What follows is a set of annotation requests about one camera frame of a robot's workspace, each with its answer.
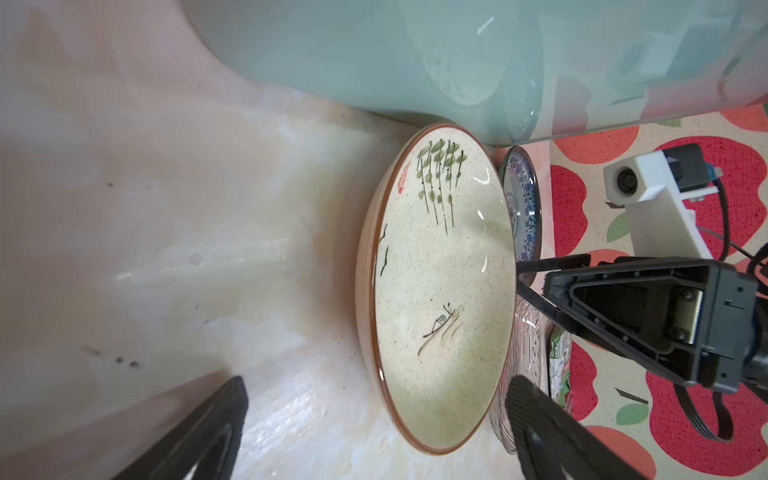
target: white marble surface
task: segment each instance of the white marble surface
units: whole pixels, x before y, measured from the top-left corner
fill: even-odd
[[[359,355],[362,219],[416,127],[240,77],[172,0],[0,18],[4,475],[108,478],[239,374],[235,478],[519,476],[486,425],[418,453]]]

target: brown plate rim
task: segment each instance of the brown plate rim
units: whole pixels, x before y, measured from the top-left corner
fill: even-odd
[[[449,447],[446,447],[444,449],[436,449],[429,445],[426,445],[422,442],[420,442],[412,433],[410,430],[408,430],[408,427],[406,426],[405,422],[403,422],[402,418],[400,417],[400,414],[397,411],[397,408],[395,407],[395,403],[392,400],[392,396],[389,393],[389,387],[386,383],[386,375],[384,374],[384,368],[382,366],[382,358],[381,358],[381,352],[379,351],[379,334],[376,330],[376,260],[379,252],[379,241],[381,236],[381,229],[382,229],[382,223],[384,221],[384,213],[386,212],[386,205],[389,202],[389,195],[392,192],[392,186],[395,184],[397,174],[400,172],[400,167],[402,166],[402,163],[405,161],[405,159],[408,157],[408,154],[413,150],[413,148],[417,145],[417,143],[424,138],[425,135],[427,135],[429,132],[437,130],[439,128],[455,128],[457,130],[463,131],[469,137],[472,138],[482,149],[483,153],[485,154],[485,159],[488,161],[488,165],[491,167],[491,170],[495,173],[496,168],[493,165],[493,162],[491,161],[491,158],[488,156],[488,152],[485,151],[485,148],[482,146],[480,141],[475,137],[475,135],[469,133],[465,128],[455,125],[455,124],[448,124],[448,123],[440,123],[440,124],[432,124],[427,127],[424,127],[422,130],[420,130],[416,135],[411,138],[411,140],[408,142],[408,144],[402,149],[400,152],[400,156],[395,162],[395,166],[392,169],[392,173],[389,175],[389,179],[387,180],[387,184],[385,186],[385,190],[382,194],[382,200],[379,204],[379,212],[376,215],[376,227],[373,231],[373,244],[372,244],[372,252],[371,252],[371,264],[370,264],[370,283],[369,283],[369,318],[370,318],[370,328],[371,328],[371,344],[372,344],[372,351],[373,351],[373,362],[374,367],[376,371],[376,381],[379,383],[379,388],[382,393],[382,397],[384,398],[384,403],[389,411],[390,416],[392,417],[392,421],[395,423],[395,427],[400,431],[400,433],[403,434],[403,436],[406,437],[406,440],[408,440],[408,443],[413,445],[414,448],[418,449],[421,452],[429,453],[430,455],[445,455],[451,452],[454,452],[456,449],[460,448],[462,445],[464,445],[474,434],[477,432],[477,429],[482,424],[483,420],[485,420],[485,417],[488,414],[488,410],[491,408],[491,404],[493,402],[493,396],[488,401],[488,406],[485,407],[485,413],[483,413],[483,416],[478,421],[478,424],[475,425],[475,427],[472,429],[472,431],[467,434],[466,437],[459,443],[455,445],[451,445]],[[504,197],[504,186],[502,185],[501,181],[497,181],[496,185],[499,189],[499,194],[501,195],[500,198]],[[515,261],[515,252],[514,248],[512,251],[512,260]],[[512,283],[512,296],[515,296],[515,283]],[[514,313],[512,314],[511,321],[515,321],[514,319]],[[506,364],[506,359],[509,357],[509,350],[511,347],[511,343],[507,341],[507,353],[504,355],[504,363],[502,364],[502,372],[499,375],[498,381],[501,382],[502,375],[504,372],[504,364]],[[498,382],[496,383],[496,388],[494,389],[494,395],[496,390],[498,389]]]

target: beige speckled plate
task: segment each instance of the beige speckled plate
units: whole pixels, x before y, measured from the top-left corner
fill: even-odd
[[[400,432],[452,452],[483,419],[515,308],[515,248],[502,186],[463,128],[436,124],[374,194],[356,271],[369,374]]]

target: blue and white plate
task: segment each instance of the blue and white plate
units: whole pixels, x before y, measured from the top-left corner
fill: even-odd
[[[541,198],[533,163],[522,147],[509,149],[499,177],[502,178],[512,233],[515,235],[517,261],[538,260],[541,257]],[[529,277],[526,276],[525,282],[530,285],[535,275]]]

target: green leaf print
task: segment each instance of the green leaf print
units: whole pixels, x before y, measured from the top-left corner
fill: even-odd
[[[657,125],[661,125],[662,127],[674,127],[674,128],[680,128],[683,126],[683,121],[679,118],[673,118],[671,120],[662,120],[656,122]]]
[[[627,224],[627,214],[622,213],[618,217],[614,218],[611,225],[608,226],[607,240],[608,243],[615,242],[616,240],[629,234],[629,225]]]
[[[445,140],[440,140],[439,142],[437,142],[437,143],[436,143],[436,144],[435,144],[435,145],[432,147],[432,153],[433,153],[433,154],[436,154],[437,152],[439,152],[439,151],[440,151],[440,149],[442,148],[442,146],[443,146],[443,145],[445,145]]]
[[[635,425],[648,418],[650,408],[644,403],[628,403],[616,412],[617,425]]]

